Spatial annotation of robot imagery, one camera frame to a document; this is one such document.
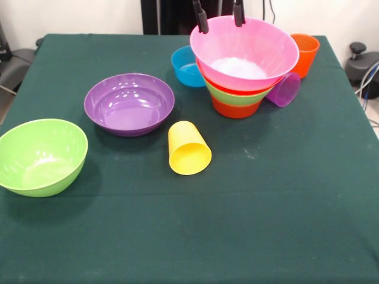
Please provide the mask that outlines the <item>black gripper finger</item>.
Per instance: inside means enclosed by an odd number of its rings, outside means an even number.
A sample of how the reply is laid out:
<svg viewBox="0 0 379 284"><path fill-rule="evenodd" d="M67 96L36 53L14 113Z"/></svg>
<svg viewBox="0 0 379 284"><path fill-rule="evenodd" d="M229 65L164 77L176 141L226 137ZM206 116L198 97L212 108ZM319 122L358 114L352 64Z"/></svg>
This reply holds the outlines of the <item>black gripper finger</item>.
<svg viewBox="0 0 379 284"><path fill-rule="evenodd" d="M209 32L207 14L201 6L201 1L192 0L192 5L194 8L199 32L203 34L207 34Z"/></svg>
<svg viewBox="0 0 379 284"><path fill-rule="evenodd" d="M233 3L233 15L235 26L241 27L245 23L245 10L243 0L235 0Z"/></svg>

